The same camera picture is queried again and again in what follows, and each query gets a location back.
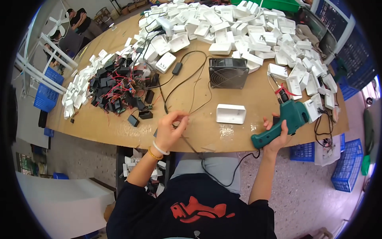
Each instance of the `floor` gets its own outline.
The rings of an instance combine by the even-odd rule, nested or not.
[[[119,22],[141,12],[147,7],[121,16]],[[346,101],[349,128],[345,140],[360,138],[364,145],[363,110],[361,93]],[[95,177],[115,186],[116,146],[96,143],[56,132],[48,152],[48,173],[63,172],[71,179]],[[238,152],[239,158],[248,152]],[[248,201],[259,159],[248,158],[240,167],[241,199]],[[270,207],[275,211],[275,233],[278,238],[299,238],[326,227],[336,231],[348,220],[357,205],[364,177],[359,175],[352,193],[336,191],[330,181],[335,164],[325,167],[314,163],[289,160],[289,149],[280,150],[277,156]]]

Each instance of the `wooden table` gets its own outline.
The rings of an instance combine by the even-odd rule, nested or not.
[[[78,70],[80,71],[87,65],[90,65],[89,58],[91,55],[97,55],[102,49],[108,53],[122,50],[127,38],[133,38],[134,34],[138,34],[140,30],[138,26],[139,18],[139,15],[133,16],[118,24],[117,29],[114,31],[109,29],[95,38],[84,54],[77,59],[79,62]],[[209,47],[210,44],[192,40],[188,49],[180,50],[174,53],[174,55],[177,58],[177,62],[180,61],[184,54],[193,50],[201,50],[209,55]],[[192,75],[201,66],[204,59],[205,56],[200,52],[191,53],[186,56],[183,60],[183,68],[180,74],[162,87],[164,95],[167,96],[176,85]],[[269,63],[274,63],[274,60],[264,60],[263,66],[258,71],[249,74],[242,90],[212,89],[211,101],[191,114],[190,124],[184,132],[184,136],[188,138],[189,143],[197,151],[232,152],[254,150],[250,137],[254,133],[264,131],[263,116],[272,119],[271,113],[279,112],[279,103],[267,79],[267,65]],[[168,70],[167,74],[160,74],[160,82],[164,83],[170,79],[174,66],[175,63]],[[64,87],[67,87],[69,82],[73,81],[73,77],[70,76],[71,73],[68,70],[65,71]],[[167,101],[169,111],[192,111],[210,99],[208,62],[206,62],[200,80],[196,83],[198,76],[199,73],[195,74],[173,92]],[[160,92],[158,88],[154,89],[154,92],[155,101],[160,96]],[[300,101],[304,102],[308,99],[309,96],[303,91],[303,98]],[[334,125],[332,135],[338,135],[349,130],[345,102],[339,87],[337,99],[341,112],[339,114],[339,122]],[[215,119],[218,104],[244,105],[247,110],[244,124],[217,123]],[[56,107],[48,114],[47,127],[87,140],[147,149],[155,139],[153,134],[157,129],[158,119],[165,115],[161,98],[155,102],[152,113],[154,115],[152,119],[139,119],[138,127],[133,127],[127,121],[130,115],[129,111],[116,116],[112,113],[106,114],[99,107],[94,107],[88,103],[81,106],[79,113],[75,117],[75,122],[72,124],[70,120],[65,120],[63,117],[63,106],[61,104],[61,97],[59,97]],[[318,132],[328,131],[328,119],[327,116],[323,115]],[[314,124],[305,124],[297,130],[296,135],[289,137],[291,138],[286,146],[315,141]],[[318,139],[323,138],[327,138],[327,136],[318,136]],[[191,152],[192,150],[183,140],[179,140],[172,147],[171,151]]]

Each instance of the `man in black shirt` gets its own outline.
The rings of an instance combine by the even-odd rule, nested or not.
[[[69,8],[67,12],[69,13],[70,25],[73,30],[77,29],[78,34],[81,33],[90,40],[102,34],[102,29],[86,15],[85,9],[81,8],[74,11]]]
[[[115,207],[107,222],[109,239],[120,238],[276,238],[274,233],[274,212],[268,206],[272,192],[272,180],[276,155],[287,143],[287,122],[282,122],[279,137],[263,148],[263,157],[253,183],[248,204],[239,199],[240,195],[222,184],[230,182],[231,174],[207,169],[197,173],[195,165],[207,163],[209,159],[199,159],[197,164],[181,169],[188,173],[177,173],[180,163],[166,189],[157,197],[149,196],[144,187],[147,184],[158,160],[167,154],[171,146],[181,137],[188,125],[189,114],[182,111],[170,112],[158,122],[157,137],[152,147],[142,157],[127,177],[127,182],[118,195]],[[177,128],[174,122],[180,122]],[[270,130],[272,122],[264,117],[264,127]],[[221,164],[230,158],[224,158]],[[238,164],[231,159],[231,164]]]

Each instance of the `glue gun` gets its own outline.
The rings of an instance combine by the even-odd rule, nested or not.
[[[294,135],[296,130],[309,120],[308,111],[303,103],[294,102],[294,100],[289,99],[283,90],[280,91],[280,95],[281,98],[278,98],[278,102],[280,103],[280,117],[273,117],[273,126],[270,130],[251,136],[253,146],[257,149],[264,147],[280,136],[281,123],[283,120],[286,119],[289,135]]]

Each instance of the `white electric fan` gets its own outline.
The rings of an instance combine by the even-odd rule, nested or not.
[[[64,19],[58,19],[58,20],[56,20],[56,19],[54,19],[53,17],[49,17],[49,20],[51,20],[52,22],[55,22],[56,23],[56,25],[53,27],[53,29],[48,33],[48,35],[49,36],[53,36],[54,35],[54,33],[57,31],[57,29],[59,29],[60,30],[60,33],[61,33],[61,35],[62,36],[64,36],[65,35],[65,28],[61,25],[62,23],[67,23],[67,22],[69,22],[69,14],[68,14],[68,12],[65,14],[65,16],[66,16],[66,18],[64,18]]]

